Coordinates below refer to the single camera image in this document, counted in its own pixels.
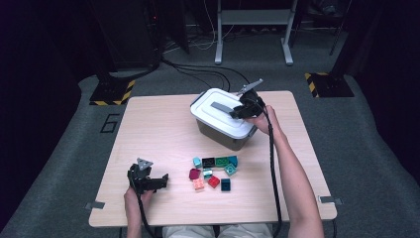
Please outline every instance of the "right arm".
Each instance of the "right arm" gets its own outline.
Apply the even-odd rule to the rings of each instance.
[[[275,111],[271,106],[265,109],[272,125],[281,186],[290,218],[289,237],[324,237],[315,194],[306,172],[281,130]],[[261,131],[268,134],[268,123],[264,114],[249,118],[247,121],[254,123]]]

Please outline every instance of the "blue block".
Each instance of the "blue block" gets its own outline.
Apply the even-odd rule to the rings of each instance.
[[[234,165],[235,168],[238,167],[238,157],[236,156],[230,156],[228,157],[229,163],[231,163],[232,165]]]
[[[192,159],[192,163],[194,163],[194,167],[195,169],[201,168],[201,160],[198,157],[195,157],[194,159]]]
[[[222,178],[220,184],[221,184],[222,191],[231,190],[231,179],[230,178]]]

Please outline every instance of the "white storage box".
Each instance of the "white storage box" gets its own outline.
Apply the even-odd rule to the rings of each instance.
[[[212,88],[195,99],[190,110],[202,134],[233,151],[239,151],[257,131],[257,127],[242,119],[233,119],[227,111],[218,107],[233,110],[240,105],[238,96]]]

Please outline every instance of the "plastic bin lid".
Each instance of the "plastic bin lid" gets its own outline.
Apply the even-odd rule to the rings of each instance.
[[[191,105],[191,113],[209,127],[234,139],[249,136],[254,124],[243,119],[233,119],[229,113],[214,107],[216,102],[233,110],[242,105],[239,97],[218,88],[211,88]]]

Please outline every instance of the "red block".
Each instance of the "red block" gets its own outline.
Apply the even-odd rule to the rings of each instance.
[[[215,176],[212,176],[208,181],[207,181],[211,186],[213,186],[213,188],[216,188],[216,186],[217,185],[219,185],[219,183],[220,183],[220,180],[217,178],[217,177],[215,177]]]

